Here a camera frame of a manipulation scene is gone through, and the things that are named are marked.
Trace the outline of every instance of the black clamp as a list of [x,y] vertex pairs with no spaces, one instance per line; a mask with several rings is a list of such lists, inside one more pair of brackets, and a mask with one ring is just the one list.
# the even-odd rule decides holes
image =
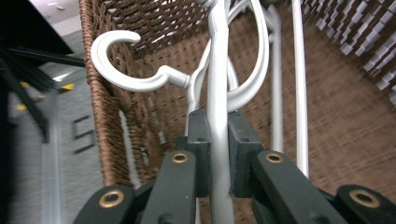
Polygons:
[[[188,137],[164,157],[155,183],[101,189],[75,223],[194,223],[195,198],[209,192],[210,142],[205,111],[190,113]],[[396,205],[371,189],[344,186],[335,197],[316,189],[287,156],[263,150],[239,112],[229,115],[229,143],[230,193],[252,198],[260,224],[396,223]]]

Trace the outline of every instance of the curved white handle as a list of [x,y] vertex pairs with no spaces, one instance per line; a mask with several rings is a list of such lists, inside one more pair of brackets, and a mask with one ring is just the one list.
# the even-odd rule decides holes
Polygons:
[[156,91],[167,81],[180,87],[187,88],[190,77],[169,66],[161,66],[158,72],[149,78],[128,77],[118,71],[108,60],[107,50],[119,42],[138,43],[140,35],[131,31],[110,31],[99,35],[93,41],[91,58],[96,70],[109,82],[128,91]]

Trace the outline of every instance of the white pole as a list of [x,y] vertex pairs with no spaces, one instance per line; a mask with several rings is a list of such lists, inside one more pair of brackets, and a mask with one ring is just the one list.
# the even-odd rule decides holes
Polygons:
[[228,64],[228,4],[215,0],[210,7],[208,22],[212,38],[207,86],[207,119],[212,137],[212,186],[210,210],[212,223],[233,224],[233,200],[228,151],[227,64]]
[[296,65],[297,166],[306,177],[309,177],[304,36],[300,4],[300,0],[292,1]]
[[268,8],[272,16],[274,30],[273,77],[272,77],[272,124],[271,149],[283,153],[283,112],[282,112],[282,69],[281,69],[281,29],[280,18],[274,6]]

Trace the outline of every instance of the wicker basket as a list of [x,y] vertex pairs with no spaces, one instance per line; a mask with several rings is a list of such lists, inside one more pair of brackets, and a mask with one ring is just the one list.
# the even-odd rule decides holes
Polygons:
[[[190,74],[209,38],[207,13],[193,0],[79,1],[104,183],[133,186],[119,111],[127,120],[135,167],[145,183],[155,177],[163,153],[173,150],[176,137],[183,134],[185,90],[166,85],[158,91],[138,93],[111,85],[92,65],[92,41],[110,30],[135,31],[142,36],[139,44],[116,44],[108,53],[121,72],[150,77],[167,64]],[[278,11],[282,20],[285,151],[295,158],[292,19],[286,7],[280,6]],[[361,184],[395,202],[396,116],[392,105],[369,80],[360,78],[360,70],[340,55],[324,35],[309,24],[305,25],[304,35],[313,183],[330,193],[341,185]],[[239,16],[230,26],[229,54],[241,83],[253,70],[257,38],[251,13]],[[270,146],[269,83],[265,80],[256,97],[241,109],[265,148]],[[145,154],[148,165],[143,160]],[[202,209],[206,223],[207,200],[202,201]],[[254,223],[249,200],[235,200],[234,210],[237,223]]]

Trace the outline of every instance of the brass grommet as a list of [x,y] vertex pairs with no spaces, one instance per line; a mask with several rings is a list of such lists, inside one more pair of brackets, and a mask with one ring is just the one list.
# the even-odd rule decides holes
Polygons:
[[363,189],[353,189],[349,192],[349,197],[356,203],[369,208],[377,208],[381,204],[372,193]]
[[[109,196],[115,196],[117,198],[115,200],[109,200],[107,198]],[[104,208],[114,207],[119,205],[123,201],[124,197],[125,195],[122,191],[119,189],[113,189],[102,195],[102,197],[99,199],[99,204]]]
[[189,159],[189,157],[184,153],[177,153],[172,157],[172,161],[174,161],[176,163],[183,163],[183,162],[187,161],[188,159]]
[[283,158],[275,153],[269,153],[265,155],[265,159],[273,163],[280,163],[283,161]]

